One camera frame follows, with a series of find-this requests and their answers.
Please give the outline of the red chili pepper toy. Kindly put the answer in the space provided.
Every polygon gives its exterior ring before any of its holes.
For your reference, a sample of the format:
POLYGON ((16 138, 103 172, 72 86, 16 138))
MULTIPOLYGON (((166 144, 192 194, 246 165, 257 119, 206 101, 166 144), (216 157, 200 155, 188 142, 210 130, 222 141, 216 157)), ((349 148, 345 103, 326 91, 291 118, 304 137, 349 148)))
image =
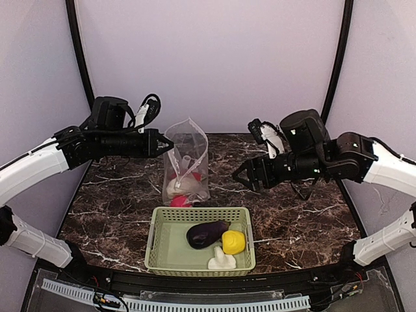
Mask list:
POLYGON ((200 182, 202 180, 202 175, 198 172, 192 172, 190 177, 193 177, 196 181, 200 182))

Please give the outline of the clear zip top bag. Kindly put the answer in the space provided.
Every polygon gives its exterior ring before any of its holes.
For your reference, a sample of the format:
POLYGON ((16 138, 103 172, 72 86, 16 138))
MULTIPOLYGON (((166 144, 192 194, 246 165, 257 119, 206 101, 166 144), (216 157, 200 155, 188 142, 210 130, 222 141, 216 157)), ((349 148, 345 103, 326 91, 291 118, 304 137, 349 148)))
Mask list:
POLYGON ((172 199, 166 195, 166 186, 174 178, 180 180, 192 172, 202 175, 201 189, 196 194, 186 195, 194 203, 210 199, 209 191, 209 140, 203 129, 191 118, 170 126, 165 137, 174 143, 174 148, 163 155, 164 181, 162 201, 170 206, 172 199))

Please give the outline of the white cauliflower toy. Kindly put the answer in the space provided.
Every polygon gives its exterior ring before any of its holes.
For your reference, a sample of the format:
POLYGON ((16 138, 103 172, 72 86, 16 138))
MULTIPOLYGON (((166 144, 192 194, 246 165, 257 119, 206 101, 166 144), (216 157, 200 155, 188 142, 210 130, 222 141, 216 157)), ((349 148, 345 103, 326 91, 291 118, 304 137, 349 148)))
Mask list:
POLYGON ((194 177, 185 176, 178 180, 172 179, 166 186, 166 195, 168 199, 173 199, 176 196, 196 194, 202 188, 202 184, 194 177))

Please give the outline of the yellow bell pepper toy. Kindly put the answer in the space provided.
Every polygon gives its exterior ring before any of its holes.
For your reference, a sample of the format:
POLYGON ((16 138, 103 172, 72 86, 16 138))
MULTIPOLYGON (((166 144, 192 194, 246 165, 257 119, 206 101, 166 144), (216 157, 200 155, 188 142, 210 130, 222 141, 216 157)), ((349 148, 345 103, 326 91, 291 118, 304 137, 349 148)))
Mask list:
POLYGON ((225 254, 236 255, 245 250, 246 237, 241 231, 228 230, 222 234, 222 249, 225 254))

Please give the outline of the purple eggplant toy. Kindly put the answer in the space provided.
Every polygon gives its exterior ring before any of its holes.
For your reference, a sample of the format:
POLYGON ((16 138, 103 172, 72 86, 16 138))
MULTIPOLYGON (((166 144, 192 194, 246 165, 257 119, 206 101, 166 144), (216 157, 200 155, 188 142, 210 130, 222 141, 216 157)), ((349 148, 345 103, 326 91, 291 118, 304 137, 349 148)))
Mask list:
POLYGON ((225 220, 197 224, 187 231, 187 242, 196 250, 204 249, 220 240, 230 225, 231 222, 225 220))

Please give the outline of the white mushroom toy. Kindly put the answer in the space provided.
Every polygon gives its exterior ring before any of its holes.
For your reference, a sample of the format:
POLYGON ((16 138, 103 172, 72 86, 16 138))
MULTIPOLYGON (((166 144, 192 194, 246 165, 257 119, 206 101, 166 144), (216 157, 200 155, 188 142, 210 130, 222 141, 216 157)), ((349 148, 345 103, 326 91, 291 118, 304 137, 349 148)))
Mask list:
POLYGON ((220 246, 214 247, 214 254, 214 257, 208 261, 209 270, 233 270, 237 267, 234 256, 225 254, 220 246))

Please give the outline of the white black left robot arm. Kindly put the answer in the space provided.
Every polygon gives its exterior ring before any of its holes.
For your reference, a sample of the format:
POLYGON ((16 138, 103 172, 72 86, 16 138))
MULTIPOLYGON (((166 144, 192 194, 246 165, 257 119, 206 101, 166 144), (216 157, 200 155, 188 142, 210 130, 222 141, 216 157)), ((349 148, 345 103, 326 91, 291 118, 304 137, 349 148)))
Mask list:
POLYGON ((108 156, 156 158, 173 142, 148 125, 161 111, 156 94, 147 95, 137 112, 118 97, 97 97, 90 116, 80 126, 69 126, 1 167, 1 245, 43 259, 58 268, 81 267, 79 248, 28 225, 7 203, 18 194, 57 174, 108 156))

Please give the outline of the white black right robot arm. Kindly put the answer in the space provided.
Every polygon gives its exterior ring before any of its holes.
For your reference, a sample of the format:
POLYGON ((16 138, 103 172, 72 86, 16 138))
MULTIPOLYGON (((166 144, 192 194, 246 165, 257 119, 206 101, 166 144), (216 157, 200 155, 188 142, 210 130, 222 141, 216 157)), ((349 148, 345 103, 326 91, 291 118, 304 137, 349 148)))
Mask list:
POLYGON ((378 138, 354 132, 330 138, 315 109, 294 112, 277 127, 254 119, 248 129, 268 152, 244 161, 232 178, 254 192, 284 181, 323 178, 377 184, 415 195, 415 161, 378 138))

